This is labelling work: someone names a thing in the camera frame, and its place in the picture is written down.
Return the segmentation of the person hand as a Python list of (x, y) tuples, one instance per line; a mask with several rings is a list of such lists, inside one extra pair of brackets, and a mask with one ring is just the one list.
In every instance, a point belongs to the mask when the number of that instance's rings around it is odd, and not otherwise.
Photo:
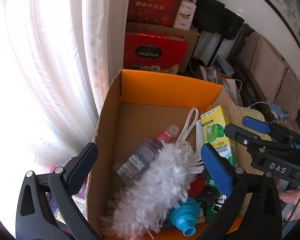
[(298, 200), (300, 198), (300, 190), (288, 190), (285, 192), (281, 192), (279, 194), (279, 198), (287, 203), (287, 204), (292, 204), (293, 208), (289, 210), (289, 212), (287, 213), (287, 215), (285, 216), (285, 221), (287, 222), (288, 220), (290, 221), (294, 221), (294, 220), (298, 220), (300, 218), (300, 202), (298, 204), (298, 206), (296, 207), (296, 210), (294, 212), (293, 215), (293, 209), (294, 206), (296, 206), (296, 204), (298, 203)]

